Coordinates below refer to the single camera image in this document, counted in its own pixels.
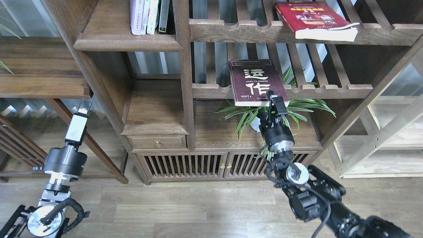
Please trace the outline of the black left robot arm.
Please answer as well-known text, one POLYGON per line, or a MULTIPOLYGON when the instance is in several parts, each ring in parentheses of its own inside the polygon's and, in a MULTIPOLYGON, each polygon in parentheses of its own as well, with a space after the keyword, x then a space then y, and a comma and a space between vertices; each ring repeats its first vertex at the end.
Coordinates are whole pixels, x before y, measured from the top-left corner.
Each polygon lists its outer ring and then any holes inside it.
POLYGON ((65 146, 52 148, 43 167, 50 175, 37 207, 20 205, 1 229, 2 238, 20 236, 26 229, 38 238, 60 238, 74 229, 89 211, 71 197, 69 182, 82 175, 87 155, 78 151, 86 134, 86 123, 92 101, 82 99, 65 135, 65 146))

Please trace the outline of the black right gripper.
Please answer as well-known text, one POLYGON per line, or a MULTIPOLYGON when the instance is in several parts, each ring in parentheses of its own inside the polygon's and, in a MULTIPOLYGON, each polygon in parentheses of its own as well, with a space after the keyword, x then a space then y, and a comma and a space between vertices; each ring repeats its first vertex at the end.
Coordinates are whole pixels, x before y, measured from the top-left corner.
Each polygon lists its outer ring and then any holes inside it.
POLYGON ((274 153, 291 151, 295 141, 290 128, 282 122, 282 118, 288 114, 284 100, 277 98, 274 91, 267 91, 267 96, 270 99, 269 109, 258 110, 265 147, 274 153))

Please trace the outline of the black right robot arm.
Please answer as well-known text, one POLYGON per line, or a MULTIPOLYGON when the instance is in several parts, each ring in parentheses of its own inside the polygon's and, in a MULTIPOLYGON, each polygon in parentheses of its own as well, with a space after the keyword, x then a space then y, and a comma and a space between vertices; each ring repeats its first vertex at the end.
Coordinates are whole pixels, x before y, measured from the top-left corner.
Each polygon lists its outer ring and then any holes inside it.
POLYGON ((316 166, 293 162, 294 139, 282 123, 287 115, 284 99, 267 91, 269 109, 259 110, 260 131, 270 158, 266 176, 289 199, 295 217, 304 222, 319 218, 337 238, 409 238, 410 234, 377 216, 361 218, 342 203, 345 188, 316 166))

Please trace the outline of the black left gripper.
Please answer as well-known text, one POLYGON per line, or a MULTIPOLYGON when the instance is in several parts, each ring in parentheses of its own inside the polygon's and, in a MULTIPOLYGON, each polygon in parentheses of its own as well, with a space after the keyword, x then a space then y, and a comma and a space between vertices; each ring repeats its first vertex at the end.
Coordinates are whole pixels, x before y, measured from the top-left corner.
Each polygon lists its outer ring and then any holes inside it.
POLYGON ((81 99, 78 113, 73 114, 65 135, 65 146, 51 148, 44 166, 33 167, 34 171, 43 170, 51 175, 64 175, 70 180, 78 180, 86 164, 87 155, 78 152, 86 134, 86 123, 89 117, 92 100, 81 99))

